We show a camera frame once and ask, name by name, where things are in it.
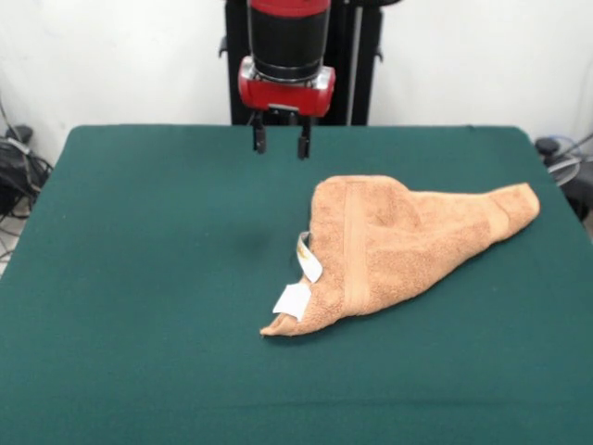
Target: black cable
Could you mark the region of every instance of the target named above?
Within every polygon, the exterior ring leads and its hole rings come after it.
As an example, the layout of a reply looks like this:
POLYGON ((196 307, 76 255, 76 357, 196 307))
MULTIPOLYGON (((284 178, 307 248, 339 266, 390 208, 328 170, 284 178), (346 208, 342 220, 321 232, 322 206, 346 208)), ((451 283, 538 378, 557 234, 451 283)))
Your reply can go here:
MULTIPOLYGON (((19 129, 28 136, 32 134, 32 130, 24 125, 19 129)), ((0 216, 27 219, 52 171, 50 163, 25 144, 10 137, 0 137, 0 216), (27 205, 27 213, 17 213, 20 203, 27 205)))
POLYGON ((585 136, 583 139, 581 139, 580 141, 572 144, 571 146, 569 146, 568 148, 564 149, 564 150, 559 150, 558 153, 556 153, 553 156, 553 159, 558 159, 561 158, 564 155, 567 155, 568 153, 576 150, 577 148, 583 146, 584 144, 586 144, 587 142, 589 142, 591 139, 593 139, 593 133, 588 134, 587 136, 585 136))
POLYGON ((16 234, 15 232, 10 232, 9 230, 5 229, 4 227, 0 227, 0 232, 2 232, 3 234, 14 236, 16 238, 18 238, 20 236, 19 234, 16 234))
POLYGON ((7 250, 2 255, 0 255, 0 260, 3 260, 4 258, 9 257, 10 255, 12 255, 12 252, 14 252, 14 249, 13 250, 7 250))

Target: orange towel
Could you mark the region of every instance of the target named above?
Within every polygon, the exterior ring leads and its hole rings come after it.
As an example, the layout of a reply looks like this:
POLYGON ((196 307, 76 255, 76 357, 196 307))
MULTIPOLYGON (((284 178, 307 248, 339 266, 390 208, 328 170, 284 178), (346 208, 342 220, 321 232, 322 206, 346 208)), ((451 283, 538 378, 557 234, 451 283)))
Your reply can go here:
POLYGON ((310 249, 323 274, 299 322, 280 313, 263 336, 298 336, 423 293, 539 213, 528 184, 489 193, 412 192, 386 176, 336 176, 311 204, 310 249))

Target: white tag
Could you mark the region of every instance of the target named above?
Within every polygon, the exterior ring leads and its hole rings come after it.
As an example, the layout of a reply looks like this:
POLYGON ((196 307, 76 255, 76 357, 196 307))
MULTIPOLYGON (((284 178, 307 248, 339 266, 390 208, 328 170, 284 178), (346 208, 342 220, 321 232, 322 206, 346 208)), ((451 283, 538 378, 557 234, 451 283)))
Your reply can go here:
POLYGON ((303 319, 310 298, 311 291, 309 286, 303 283, 288 285, 278 299, 272 312, 287 313, 288 315, 296 317, 300 322, 303 319))
POLYGON ((316 283, 320 276, 322 276, 323 266, 305 245, 305 240, 309 236, 310 232, 303 232, 298 236, 296 257, 298 258, 298 262, 300 262, 300 267, 303 269, 305 276, 307 276, 311 283, 316 283))

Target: power cord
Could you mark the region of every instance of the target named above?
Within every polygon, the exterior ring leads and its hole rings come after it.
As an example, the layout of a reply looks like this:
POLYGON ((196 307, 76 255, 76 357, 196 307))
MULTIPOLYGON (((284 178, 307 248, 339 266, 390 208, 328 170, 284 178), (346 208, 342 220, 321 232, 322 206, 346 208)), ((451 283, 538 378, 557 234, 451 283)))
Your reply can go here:
MULTIPOLYGON (((45 159, 37 156, 28 147, 33 136, 32 128, 26 125, 13 125, 6 114, 0 96, 0 116, 7 130, 0 136, 0 224, 7 218, 26 220, 29 218, 41 190, 53 167, 45 159)), ((15 238, 19 234, 0 225, 0 232, 15 238)), ((4 250, 0 263, 10 260, 14 249, 8 248, 0 238, 4 250)))

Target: green felt tabletop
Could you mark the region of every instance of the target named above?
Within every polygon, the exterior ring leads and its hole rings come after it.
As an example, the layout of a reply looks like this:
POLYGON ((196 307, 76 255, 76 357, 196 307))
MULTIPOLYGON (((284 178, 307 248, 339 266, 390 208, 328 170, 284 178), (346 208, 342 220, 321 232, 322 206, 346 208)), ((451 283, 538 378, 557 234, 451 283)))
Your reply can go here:
POLYGON ((593 443, 593 248, 512 128, 82 127, 0 282, 0 444, 593 443), (430 291, 297 338, 314 186, 529 182, 541 215, 430 291))

